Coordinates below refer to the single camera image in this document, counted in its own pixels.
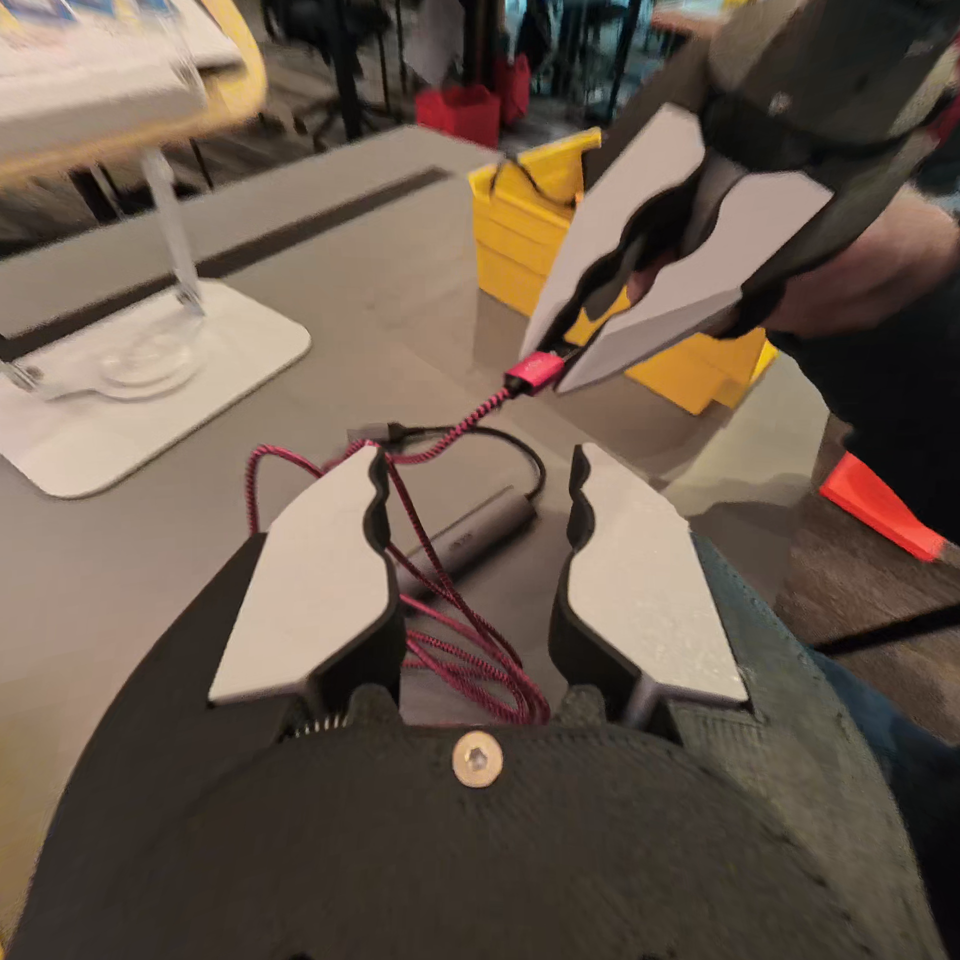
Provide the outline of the person's leg in jeans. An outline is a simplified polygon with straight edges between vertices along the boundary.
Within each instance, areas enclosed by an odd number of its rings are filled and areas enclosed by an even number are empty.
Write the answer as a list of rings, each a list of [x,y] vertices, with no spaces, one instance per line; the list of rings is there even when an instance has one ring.
[[[899,808],[935,924],[959,957],[959,748],[914,724],[887,697],[827,656],[811,659],[845,704]]]

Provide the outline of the red floor bin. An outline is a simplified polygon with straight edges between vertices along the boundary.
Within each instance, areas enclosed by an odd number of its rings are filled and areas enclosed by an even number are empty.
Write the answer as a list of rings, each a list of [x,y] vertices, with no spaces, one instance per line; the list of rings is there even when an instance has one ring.
[[[414,98],[417,126],[489,150],[499,144],[499,96],[483,84],[425,88]]]
[[[500,125],[507,129],[526,118],[529,112],[531,67],[526,54],[498,56],[493,64],[493,92],[498,98]]]

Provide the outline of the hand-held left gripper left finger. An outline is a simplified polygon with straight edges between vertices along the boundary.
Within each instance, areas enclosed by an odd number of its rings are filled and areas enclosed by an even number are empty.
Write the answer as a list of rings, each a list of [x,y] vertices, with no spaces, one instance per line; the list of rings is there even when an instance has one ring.
[[[365,685],[400,699],[406,652],[384,452],[364,445],[308,486],[263,540],[208,690],[216,707],[294,695],[320,718]]]

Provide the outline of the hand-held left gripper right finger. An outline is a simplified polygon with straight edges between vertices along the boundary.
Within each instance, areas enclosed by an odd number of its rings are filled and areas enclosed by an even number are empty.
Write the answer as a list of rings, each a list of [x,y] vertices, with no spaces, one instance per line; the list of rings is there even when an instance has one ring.
[[[593,442],[574,449],[549,656],[571,688],[593,687],[606,720],[646,728],[676,701],[749,703],[690,524]]]

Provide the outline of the person's right forearm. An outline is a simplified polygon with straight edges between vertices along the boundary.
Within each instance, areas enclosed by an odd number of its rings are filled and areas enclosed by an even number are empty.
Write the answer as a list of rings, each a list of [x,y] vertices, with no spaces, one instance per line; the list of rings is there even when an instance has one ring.
[[[848,426],[846,450],[958,545],[958,272],[873,328],[772,340]]]

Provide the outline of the white metal stand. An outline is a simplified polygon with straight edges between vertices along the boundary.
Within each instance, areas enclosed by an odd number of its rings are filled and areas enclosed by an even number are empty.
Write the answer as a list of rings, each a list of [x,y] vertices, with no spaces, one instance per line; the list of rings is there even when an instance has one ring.
[[[2,361],[2,460],[51,498],[116,486],[311,348],[301,324],[199,277],[172,169],[159,149],[141,167],[173,286]]]

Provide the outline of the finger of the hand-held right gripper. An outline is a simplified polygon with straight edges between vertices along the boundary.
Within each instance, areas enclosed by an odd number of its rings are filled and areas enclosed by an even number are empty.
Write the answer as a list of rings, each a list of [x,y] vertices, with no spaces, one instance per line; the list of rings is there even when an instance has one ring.
[[[566,365],[556,392],[591,387],[704,330],[833,197],[798,171],[743,176],[720,202],[701,246],[660,269],[641,299],[605,321]]]
[[[547,354],[565,339],[586,300],[627,266],[628,247],[643,242],[656,258],[689,243],[685,259],[707,245],[707,224],[693,224],[707,148],[699,116],[662,105],[585,190],[547,276],[519,358]]]

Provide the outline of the yellow plastic bin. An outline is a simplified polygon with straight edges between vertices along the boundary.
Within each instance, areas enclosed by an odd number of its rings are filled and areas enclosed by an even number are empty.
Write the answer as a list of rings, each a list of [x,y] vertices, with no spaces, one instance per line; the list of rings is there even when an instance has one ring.
[[[480,168],[468,177],[478,287],[531,317],[583,197],[582,158],[600,146],[593,127]],[[762,331],[735,340],[693,335],[626,378],[698,416],[711,404],[734,410],[779,355]]]

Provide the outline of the black metal bar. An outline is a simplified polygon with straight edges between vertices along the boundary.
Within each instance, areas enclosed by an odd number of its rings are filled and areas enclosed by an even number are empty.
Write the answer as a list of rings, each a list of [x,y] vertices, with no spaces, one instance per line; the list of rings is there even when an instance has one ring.
[[[834,637],[811,648],[825,656],[835,657],[909,642],[942,631],[959,628],[959,604],[943,606],[907,618]]]

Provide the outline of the person's right hand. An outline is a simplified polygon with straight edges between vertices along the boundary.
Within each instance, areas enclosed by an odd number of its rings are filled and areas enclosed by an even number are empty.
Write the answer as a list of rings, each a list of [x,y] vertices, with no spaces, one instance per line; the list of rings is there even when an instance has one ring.
[[[850,246],[787,282],[764,330],[799,339],[871,330],[948,280],[958,261],[958,223],[902,188]]]

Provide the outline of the orange traffic cone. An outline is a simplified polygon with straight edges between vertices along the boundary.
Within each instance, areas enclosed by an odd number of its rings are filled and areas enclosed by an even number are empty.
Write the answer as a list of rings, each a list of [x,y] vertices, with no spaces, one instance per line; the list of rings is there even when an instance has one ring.
[[[849,452],[823,480],[819,494],[921,562],[939,561],[945,552],[947,540],[920,522],[877,474]]]

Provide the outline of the printed instruction sheet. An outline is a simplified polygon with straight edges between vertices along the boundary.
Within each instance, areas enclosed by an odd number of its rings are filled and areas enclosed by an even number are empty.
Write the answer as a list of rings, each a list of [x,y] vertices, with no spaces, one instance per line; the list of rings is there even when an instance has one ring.
[[[241,64],[201,2],[3,1],[2,162],[195,114]]]

